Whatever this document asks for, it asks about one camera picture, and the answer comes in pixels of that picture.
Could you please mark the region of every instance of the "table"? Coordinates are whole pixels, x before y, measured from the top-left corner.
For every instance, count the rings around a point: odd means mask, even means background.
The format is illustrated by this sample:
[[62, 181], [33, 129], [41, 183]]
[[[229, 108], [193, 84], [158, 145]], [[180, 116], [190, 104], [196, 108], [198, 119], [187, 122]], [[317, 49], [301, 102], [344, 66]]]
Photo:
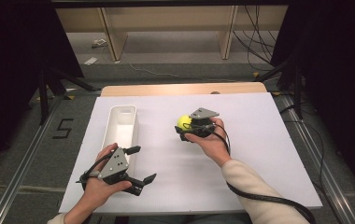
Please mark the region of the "table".
[[[215, 91], [221, 94], [210, 94]], [[136, 105], [138, 111], [137, 142], [142, 150], [136, 155], [134, 177], [141, 179], [154, 173], [157, 177], [139, 197], [124, 192], [115, 194], [95, 213], [137, 216], [242, 211], [236, 196], [227, 189], [221, 174], [217, 174], [220, 168], [197, 145], [181, 142], [175, 133], [173, 126], [178, 116], [193, 112], [188, 110], [198, 105], [208, 109], [213, 106], [220, 112], [230, 128], [227, 130], [231, 130], [228, 132], [234, 158], [245, 160], [283, 196], [311, 208], [321, 207], [263, 84], [213, 83], [104, 88], [95, 103], [60, 212], [70, 210], [82, 193], [81, 185], [75, 181], [91, 166], [101, 149], [108, 109], [124, 104]]]

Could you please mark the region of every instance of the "wrist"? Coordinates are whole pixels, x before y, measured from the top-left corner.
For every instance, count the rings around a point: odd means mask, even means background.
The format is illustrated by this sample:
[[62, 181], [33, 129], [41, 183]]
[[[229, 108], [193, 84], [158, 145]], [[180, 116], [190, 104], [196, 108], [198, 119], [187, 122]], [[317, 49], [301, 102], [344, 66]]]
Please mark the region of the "wrist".
[[97, 207], [83, 197], [64, 216], [64, 224], [82, 223]]
[[223, 166], [224, 163], [226, 163], [227, 161], [232, 160], [232, 158], [230, 157], [230, 155], [223, 155], [220, 157], [215, 158], [213, 161], [219, 166]]

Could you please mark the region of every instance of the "hand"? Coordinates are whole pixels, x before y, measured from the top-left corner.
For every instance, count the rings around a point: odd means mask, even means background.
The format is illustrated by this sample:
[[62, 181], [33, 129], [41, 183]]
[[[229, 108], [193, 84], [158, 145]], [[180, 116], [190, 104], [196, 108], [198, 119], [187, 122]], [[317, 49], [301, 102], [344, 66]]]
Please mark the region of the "hand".
[[[98, 161], [118, 146], [116, 143], [105, 147], [99, 152], [96, 160]], [[101, 171], [107, 163], [107, 160], [100, 162], [94, 171]], [[87, 181], [84, 194], [78, 203], [64, 216], [64, 223], [82, 223], [96, 208], [106, 203], [107, 199], [116, 192], [128, 189], [132, 186], [129, 181], [121, 181], [119, 183], [108, 185], [102, 179], [91, 177]]]
[[[215, 133], [218, 133], [224, 139], [226, 138], [223, 121], [221, 119], [210, 118], [213, 123], [217, 124]], [[225, 162], [231, 160], [230, 155], [227, 152], [227, 148], [224, 143], [215, 134], [211, 134], [208, 137], [202, 138], [198, 137], [192, 133], [186, 133], [184, 135], [189, 141], [198, 144], [205, 154], [212, 159], [219, 167], [221, 167]]]

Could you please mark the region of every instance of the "beige sleeve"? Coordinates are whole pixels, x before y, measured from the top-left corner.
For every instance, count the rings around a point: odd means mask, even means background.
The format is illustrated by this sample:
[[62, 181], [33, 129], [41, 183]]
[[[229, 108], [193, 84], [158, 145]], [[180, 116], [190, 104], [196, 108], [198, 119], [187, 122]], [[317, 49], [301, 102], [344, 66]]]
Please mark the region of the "beige sleeve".
[[64, 224], [64, 214], [59, 214], [55, 218], [49, 220], [47, 224]]
[[[273, 188], [242, 161], [230, 160], [222, 167], [224, 179], [236, 189], [246, 193], [281, 197]], [[293, 207], [280, 203], [267, 203], [238, 196], [254, 224], [308, 223]]]

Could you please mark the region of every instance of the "cable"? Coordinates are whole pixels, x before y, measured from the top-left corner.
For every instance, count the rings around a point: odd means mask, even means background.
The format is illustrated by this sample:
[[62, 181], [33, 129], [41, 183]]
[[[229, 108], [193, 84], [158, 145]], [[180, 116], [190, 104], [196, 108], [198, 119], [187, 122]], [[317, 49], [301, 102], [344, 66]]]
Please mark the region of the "cable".
[[[247, 33], [245, 33], [245, 31], [242, 31], [242, 33], [244, 33], [244, 35], [245, 35], [248, 39], [251, 39], [251, 37], [248, 36]], [[255, 42], [255, 43], [257, 43], [257, 44], [264, 44], [264, 45], [267, 46], [267, 47], [274, 48], [274, 46], [269, 45], [269, 44], [266, 44], [266, 43], [262, 43], [262, 42], [260, 42], [260, 41], [258, 41], [258, 40], [252, 39], [252, 41]]]
[[294, 108], [294, 105], [289, 105], [289, 106], [285, 107], [284, 109], [282, 109], [281, 111], [279, 111], [279, 114], [283, 114], [286, 111], [293, 109], [293, 108]]
[[294, 207], [309, 223], [315, 224], [317, 221], [314, 218], [314, 215], [312, 215], [311, 211], [309, 211], [308, 208], [304, 207], [303, 205], [294, 202], [289, 199], [284, 199], [284, 198], [279, 198], [279, 197], [272, 197], [272, 196], [265, 196], [265, 195], [259, 195], [259, 194], [251, 194], [251, 193], [246, 193], [244, 191], [241, 191], [239, 189], [236, 189], [234, 186], [230, 185], [227, 183], [227, 186], [230, 188], [232, 192], [234, 192], [236, 195], [239, 195], [241, 197], [251, 199], [251, 200], [257, 200], [257, 201], [263, 201], [263, 202], [269, 202], [269, 203], [281, 203], [281, 204], [286, 204], [289, 206]]
[[[220, 134], [214, 132], [213, 130], [211, 130], [209, 127], [220, 127], [224, 133], [226, 134], [226, 139], [224, 139]], [[226, 132], [226, 130], [221, 127], [219, 124], [216, 124], [216, 123], [213, 123], [213, 124], [209, 124], [209, 125], [193, 125], [193, 124], [190, 124], [190, 123], [183, 123], [183, 127], [185, 127], [186, 129], [188, 129], [189, 131], [185, 132], [183, 131], [182, 133], [192, 133], [192, 132], [195, 132], [195, 131], [204, 131], [204, 132], [207, 132], [207, 133], [210, 133], [210, 134], [214, 134], [215, 136], [217, 136], [224, 144], [224, 146], [226, 147], [226, 150], [228, 152], [228, 154], [230, 155], [230, 152], [231, 152], [231, 146], [230, 146], [230, 138]]]
[[315, 129], [313, 126], [309, 125], [308, 123], [305, 123], [303, 121], [296, 121], [296, 120], [284, 120], [283, 122], [285, 123], [298, 123], [298, 124], [302, 124], [302, 125], [305, 125], [306, 127], [309, 127], [311, 128], [317, 135], [318, 135], [318, 138], [320, 140], [320, 148], [321, 148], [321, 157], [320, 157], [320, 168], [319, 168], [319, 182], [320, 184], [318, 185], [317, 183], [315, 183], [315, 181], [313, 181], [311, 179], [311, 182], [312, 184], [317, 187], [320, 192], [322, 193], [322, 195], [324, 196], [327, 204], [329, 204], [330, 208], [332, 209], [332, 212], [334, 214], [334, 217], [337, 219], [338, 223], [342, 223], [339, 216], [337, 215], [334, 207], [333, 207], [333, 204], [332, 202], [330, 202], [330, 199], [327, 197], [327, 194], [326, 194], [326, 190], [324, 189], [323, 187], [323, 179], [322, 179], [322, 173], [323, 173], [323, 164], [324, 164], [324, 155], [325, 155], [325, 149], [324, 149], [324, 145], [323, 145], [323, 140], [321, 138], [321, 135], [320, 133], [317, 131], [317, 129]]
[[99, 163], [101, 163], [104, 160], [110, 159], [113, 154], [114, 154], [115, 150], [111, 151], [110, 153], [108, 153], [107, 155], [105, 155], [104, 157], [102, 157], [101, 159], [99, 159], [98, 161], [96, 161], [93, 166], [91, 166], [90, 169], [88, 169], [88, 171], [86, 171], [80, 178], [79, 181], [76, 181], [76, 183], [81, 183], [83, 184], [83, 188], [85, 187], [84, 184], [87, 182], [88, 178], [90, 178], [90, 173], [92, 172], [92, 170], [95, 168], [95, 166], [97, 166]]
[[[226, 133], [226, 138], [228, 138], [228, 134], [225, 131], [225, 129], [223, 127], [221, 127], [220, 125], [215, 124], [215, 126], [218, 126], [220, 128], [223, 129], [223, 131]], [[228, 154], [230, 155], [231, 150], [230, 150], [230, 146], [229, 144], [227, 144], [226, 140], [220, 136], [218, 133], [213, 132], [212, 130], [206, 129], [208, 132], [215, 134], [219, 139], [221, 139], [224, 143], [224, 145], [226, 146], [226, 150], [228, 152]], [[244, 197], [244, 198], [248, 198], [251, 200], [257, 200], [257, 201], [263, 201], [263, 202], [270, 202], [270, 203], [281, 203], [281, 204], [286, 204], [289, 206], [294, 207], [309, 223], [311, 224], [315, 224], [316, 220], [314, 218], [314, 216], [312, 215], [312, 213], [303, 205], [288, 200], [288, 199], [284, 199], [284, 198], [279, 198], [279, 197], [272, 197], [272, 196], [266, 196], [266, 195], [259, 195], [259, 194], [251, 194], [251, 193], [246, 193], [244, 191], [241, 191], [239, 189], [236, 189], [234, 186], [232, 186], [231, 184], [229, 184], [228, 182], [227, 186], [228, 188], [235, 193], [238, 196]]]
[[270, 36], [274, 39], [274, 41], [277, 42], [276, 38], [273, 36], [273, 34], [271, 34], [271, 31], [268, 31], [268, 34], [270, 34]]
[[260, 29], [259, 29], [260, 7], [259, 7], [259, 6], [256, 6], [256, 23], [255, 23], [255, 22], [253, 21], [253, 19], [251, 18], [247, 6], [245, 6], [245, 10], [246, 10], [247, 13], [248, 13], [249, 19], [250, 19], [250, 21], [251, 21], [251, 23], [252, 23], [252, 25], [253, 25], [253, 29], [254, 29], [251, 40], [253, 40], [254, 34], [257, 33], [257, 35], [259, 36], [260, 42], [262, 42], [262, 49], [263, 49], [263, 51], [264, 51], [264, 53], [265, 53], [265, 57], [268, 59], [268, 61], [270, 61], [270, 59], [268, 58], [268, 55], [267, 55], [266, 51], [270, 54], [270, 56], [272, 56], [272, 54], [271, 54], [270, 50], [268, 49], [268, 47], [265, 45], [265, 42], [264, 42], [262, 36], [260, 35]]
[[244, 46], [248, 52], [252, 53], [253, 55], [255, 55], [256, 57], [258, 57], [259, 59], [263, 60], [266, 63], [270, 63], [267, 59], [265, 59], [264, 57], [260, 56], [260, 54], [258, 54], [256, 51], [254, 51], [253, 49], [250, 48], [250, 46], [248, 46], [247, 44], [244, 43], [244, 41], [242, 41], [238, 35], [235, 33], [235, 31], [233, 31], [233, 34], [235, 35], [236, 39], [239, 41], [239, 43], [241, 43], [242, 46]]
[[153, 74], [155, 76], [167, 76], [167, 77], [179, 77], [179, 78], [194, 78], [194, 79], [201, 79], [205, 81], [226, 81], [226, 82], [237, 82], [237, 80], [232, 80], [232, 79], [224, 79], [224, 78], [205, 78], [205, 77], [184, 77], [184, 76], [178, 76], [170, 73], [155, 73], [151, 72], [150, 70], [147, 69], [142, 69], [142, 68], [135, 68], [131, 63], [129, 65], [135, 70], [135, 71], [142, 71], [142, 72], [147, 72], [150, 74]]

